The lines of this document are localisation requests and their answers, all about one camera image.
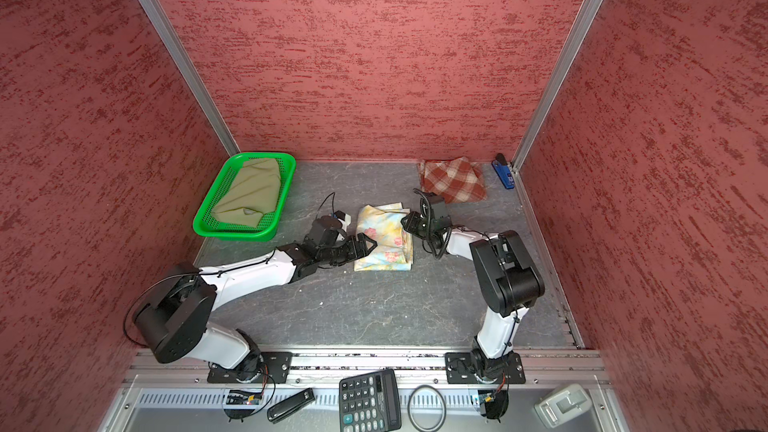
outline aluminum frame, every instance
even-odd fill
[[[210,122],[210,126],[214,128],[216,136],[221,140],[222,145],[226,149],[226,153],[233,156],[240,152],[240,148],[237,146],[232,132],[226,126],[224,119],[221,117],[219,109],[216,107],[214,99],[208,93],[203,79],[200,78],[200,74],[197,73],[192,59],[187,54],[184,45],[179,40],[178,34],[174,26],[170,23],[168,15],[160,5],[159,0],[139,0],[139,3],[144,8],[144,12],[149,17],[150,22],[154,26],[154,29],[158,32],[160,39],[165,44],[165,48],[168,49],[170,57],[176,62],[176,67],[179,68],[184,80],[187,81],[192,94],[197,103],[200,104],[200,108],[205,113],[205,116]]]
[[[433,384],[441,390],[476,390],[476,384],[448,384],[446,352],[465,351],[449,348],[351,348],[351,347],[262,347],[269,351],[290,351],[294,358],[288,381],[276,388],[286,395],[295,390],[336,388],[339,380],[357,375],[360,370],[394,368],[398,388],[415,389]],[[577,383],[588,390],[594,401],[600,426],[605,432],[628,432],[612,385],[605,372],[599,350],[523,350],[520,352],[527,383],[512,389],[549,390],[562,384]],[[210,390],[222,384],[208,384],[207,363],[181,359],[159,364],[149,349],[141,349],[126,373],[122,388],[104,419],[100,432],[121,432],[128,425],[138,400],[148,390]]]
[[[528,153],[531,151],[531,147],[533,147],[533,142],[536,140],[536,136],[538,135],[539,130],[541,130],[544,120],[549,114],[550,108],[552,108],[552,103],[554,102],[555,97],[557,97],[560,87],[563,85],[563,81],[565,81],[565,77],[571,69],[571,64],[573,64],[574,59],[581,48],[581,43],[584,42],[584,38],[587,36],[587,32],[589,32],[589,28],[591,27],[595,16],[598,14],[598,10],[602,3],[603,0],[583,0],[581,2],[581,7],[579,7],[579,11],[576,14],[576,19],[571,26],[571,31],[568,33],[568,37],[565,39],[565,44],[563,44],[563,49],[560,52],[558,61],[554,64],[554,68],[552,69],[552,75],[549,77],[549,81],[547,81],[547,85],[544,87],[542,99],[536,106],[536,109],[533,112],[533,117],[531,118],[531,123],[528,125],[528,129],[525,131],[523,139],[520,141],[520,146],[514,154],[514,158],[512,159],[513,170],[520,172],[520,168],[522,167],[525,158],[528,156]]]
[[[584,339],[581,337],[581,332],[578,330],[576,319],[574,318],[573,312],[571,311],[571,306],[568,304],[568,299],[565,297],[563,285],[560,282],[560,277],[558,276],[554,262],[552,262],[552,256],[549,253],[547,241],[544,240],[542,228],[539,227],[538,221],[536,220],[536,212],[533,210],[531,199],[528,197],[528,193],[525,190],[525,185],[523,183],[522,177],[520,177],[520,172],[513,169],[512,178],[514,179],[514,189],[517,191],[518,197],[520,197],[520,203],[523,207],[525,220],[528,223],[528,226],[531,228],[531,236],[533,237],[533,242],[536,246],[536,249],[538,250],[539,257],[542,259],[544,273],[549,276],[550,284],[554,286],[554,294],[558,298],[560,309],[565,315],[565,321],[571,329],[571,335],[573,335],[576,347],[580,349],[585,348],[586,344],[584,343]]]

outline wire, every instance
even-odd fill
[[[329,197],[331,197],[331,209],[332,209],[332,210],[331,210],[331,216],[335,216],[335,214],[336,214],[336,203],[335,203],[335,200],[336,200],[336,192],[334,191],[334,192],[331,192],[330,194],[328,194],[328,196],[326,196],[326,197],[325,197],[325,198],[322,200],[322,202],[320,203],[320,207],[318,207],[318,208],[317,208],[317,212],[315,212],[315,218],[317,218],[317,216],[320,214],[320,210],[321,210],[321,209],[322,209],[322,207],[323,207],[323,206],[326,204],[326,200],[328,200],[328,198],[329,198]]]
[[[498,386],[498,389],[493,393],[493,396],[496,397],[496,394],[504,387],[504,384],[507,383],[507,373],[503,370],[502,371],[502,382]]]
[[[466,361],[460,360],[458,358],[455,358],[455,359],[449,361],[448,365],[453,365],[453,369],[454,370],[459,370],[459,366],[461,366],[461,367],[464,367],[465,369],[467,369],[472,374],[476,374],[477,373],[477,371],[475,370],[475,366],[473,366],[472,364],[468,364]]]
[[[264,376],[264,380],[262,380],[261,383],[261,395],[264,396],[264,389],[266,389],[266,376],[270,372],[268,367],[266,366],[266,363],[264,363],[264,372],[262,372],[262,375]]]
[[[453,226],[454,228],[460,229],[462,232],[474,232],[475,234],[480,234],[483,237],[485,237],[489,242],[491,241],[490,235],[488,235],[487,232],[480,232],[479,230],[473,230],[467,226]]]
[[[153,288],[157,287],[159,284],[162,284],[163,282],[165,282],[167,280],[170,280],[172,278],[181,278],[181,277],[189,277],[189,276],[197,277],[198,275],[218,275],[218,274],[221,274],[221,273],[222,272],[206,272],[206,273],[203,273],[203,274],[197,273],[197,274],[174,274],[174,275],[168,275],[167,277],[162,278],[159,281],[157,281],[156,283],[150,285],[149,287],[147,287],[144,290],[144,292],[141,292],[139,294],[139,296],[136,297],[136,300],[134,300],[134,302],[130,305],[128,310],[125,311],[125,316],[123,317],[123,335],[125,336],[126,339],[128,339],[129,341],[131,341],[134,344],[138,345],[139,347],[149,347],[148,345],[142,344],[141,342],[136,341],[131,336],[129,336],[128,335],[128,328],[125,326],[126,322],[128,321],[128,316],[130,314],[130,311],[136,306],[136,304],[139,303],[139,301],[142,299],[142,297],[145,296]]]
[[[258,409],[256,412],[253,412],[251,415],[256,415],[259,412],[261,412],[262,410],[264,410],[264,407],[266,407],[272,401],[272,399],[275,397],[275,390],[277,389],[277,382],[275,382],[275,379],[273,379],[271,375],[269,375],[269,374],[264,374],[264,375],[269,380],[272,380],[272,395],[270,396],[270,399],[268,401],[264,402],[264,405],[262,405],[260,409]]]
[[[512,332],[509,333],[509,339],[504,343],[504,352],[507,351],[507,347],[512,348],[512,337],[514,336],[514,330],[517,328],[519,323],[520,323],[520,317],[519,317],[519,314],[518,314],[518,310],[515,309],[514,310],[514,323],[512,324]]]
[[[275,252],[277,252],[276,248],[272,249],[272,253],[270,254],[270,256],[265,258],[263,261],[256,262],[255,264],[248,264],[248,265],[246,265],[246,267],[250,267],[251,265],[258,265],[258,264],[269,264],[270,260],[272,260],[272,257],[275,256]]]
[[[440,402],[440,408],[442,409],[442,415],[440,416],[440,420],[438,420],[437,424],[433,427],[422,427],[416,423],[416,421],[413,419],[413,411],[411,410],[411,402],[413,402],[413,398],[416,396],[416,392],[418,392],[421,389],[430,389],[431,391],[435,392],[437,395],[437,399]],[[440,394],[440,391],[435,389],[431,385],[419,385],[411,394],[411,397],[408,398],[408,419],[411,421],[411,425],[414,429],[418,430],[418,432],[437,432],[440,430],[440,427],[446,422],[446,416],[448,415],[448,408],[446,407],[446,399]]]
[[[453,228],[449,228],[446,236],[442,238],[442,247],[440,247],[440,253],[435,256],[437,260],[440,260],[440,257],[442,257],[446,253],[446,250],[448,250],[448,241],[451,240],[451,234],[453,234]]]

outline gray floor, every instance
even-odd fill
[[[504,189],[490,166],[484,173],[488,199],[449,205],[452,220],[483,232],[515,230],[539,263],[516,192]],[[336,191],[336,209],[356,217],[368,204],[402,202],[416,209],[414,187],[415,164],[299,162],[277,236],[270,242],[208,239],[196,265],[237,262],[301,241],[331,191]],[[330,204],[323,211],[328,213]],[[353,272],[352,264],[319,270],[232,301],[211,320],[243,329],[258,344],[469,346],[486,308],[472,262],[456,256],[436,261],[420,241],[414,249],[410,272]],[[548,292],[521,322],[514,346],[571,347],[562,324],[557,299]]]

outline plaid cloth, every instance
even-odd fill
[[[480,164],[466,157],[446,162],[422,161],[418,175],[424,192],[434,192],[446,199],[446,203],[479,202],[485,200],[485,183]]]

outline black mounting plate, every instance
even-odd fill
[[[523,364],[520,361],[520,354],[516,354],[515,352],[511,352],[510,354],[512,355],[512,360],[505,371],[507,375],[507,384],[524,384],[525,370],[523,370]],[[467,366],[470,363],[469,352],[446,353],[446,375],[448,376],[448,383],[482,384],[475,374],[469,371]]]
[[[293,358],[293,354],[291,352],[262,352],[261,357],[275,384],[284,384],[288,379],[290,361]],[[245,386],[243,382],[239,382],[235,377],[235,372],[232,370],[211,364],[210,371],[208,372],[208,384],[238,384]],[[261,374],[259,374],[251,383],[261,384],[261,381]]]

